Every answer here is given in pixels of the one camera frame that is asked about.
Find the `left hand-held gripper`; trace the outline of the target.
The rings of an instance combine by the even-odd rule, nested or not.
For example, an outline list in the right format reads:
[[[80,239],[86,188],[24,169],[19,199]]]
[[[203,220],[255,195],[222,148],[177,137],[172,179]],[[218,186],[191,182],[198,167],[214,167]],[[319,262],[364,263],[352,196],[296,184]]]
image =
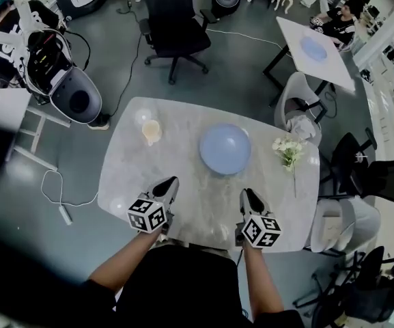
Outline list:
[[[179,186],[177,176],[164,178],[152,186],[151,194],[157,198],[164,198],[167,204],[172,204]],[[132,229],[147,234],[157,230],[160,230],[161,234],[167,234],[173,221],[173,213],[164,202],[156,201],[143,193],[128,208],[127,217]]]

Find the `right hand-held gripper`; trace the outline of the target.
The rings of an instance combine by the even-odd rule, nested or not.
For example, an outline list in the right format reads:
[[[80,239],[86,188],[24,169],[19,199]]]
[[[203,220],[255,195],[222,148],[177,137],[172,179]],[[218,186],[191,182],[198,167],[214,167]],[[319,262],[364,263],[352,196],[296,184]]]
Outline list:
[[[281,227],[268,204],[251,188],[240,193],[240,212],[244,221],[236,224],[236,246],[246,242],[253,248],[271,248],[281,236]]]

